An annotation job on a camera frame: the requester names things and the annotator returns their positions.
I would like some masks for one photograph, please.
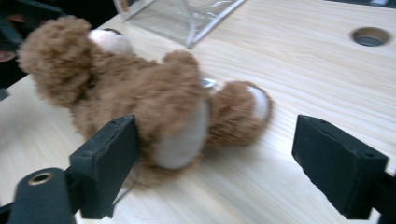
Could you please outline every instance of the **transparent box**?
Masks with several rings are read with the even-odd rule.
[[[192,48],[247,0],[114,0],[124,21]]]

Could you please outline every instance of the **stuffed animal's leg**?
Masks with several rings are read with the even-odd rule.
[[[214,147],[247,145],[262,133],[271,100],[248,82],[230,82],[210,99],[210,128],[206,144]]]

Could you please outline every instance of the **brown teddy bear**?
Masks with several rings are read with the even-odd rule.
[[[44,99],[69,109],[87,139],[110,120],[134,114],[142,186],[194,167],[205,147],[247,145],[260,136],[271,109],[260,88],[235,81],[209,94],[190,53],[147,61],[114,45],[126,43],[118,34],[90,29],[75,17],[48,21],[22,44],[20,67]]]

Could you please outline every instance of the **brown fur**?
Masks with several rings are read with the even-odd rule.
[[[88,38],[90,28],[84,20],[61,18],[26,39],[20,64],[32,74],[40,95],[68,108],[78,132],[87,139],[110,120],[135,114],[142,186],[192,169],[200,158],[182,169],[166,170],[155,164],[152,150],[159,137],[184,127],[199,99],[208,97],[198,62],[184,51],[166,54],[162,63],[103,52]],[[262,121],[249,115],[253,98],[246,84],[229,84],[210,104],[209,145],[247,144],[260,134]]]

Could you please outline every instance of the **light wood tabletop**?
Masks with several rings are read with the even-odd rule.
[[[160,60],[185,47],[119,16],[102,27],[133,41],[142,57]],[[350,37],[361,27],[389,32],[384,46]],[[247,80],[274,100],[257,144],[210,155],[194,171],[134,191],[113,219],[78,223],[376,223],[346,220],[291,156],[297,115],[325,119],[390,157],[396,171],[396,10],[321,0],[248,0],[193,49],[203,77]],[[67,111],[38,98],[24,78],[0,102],[0,202],[33,171],[68,166],[82,143]]]

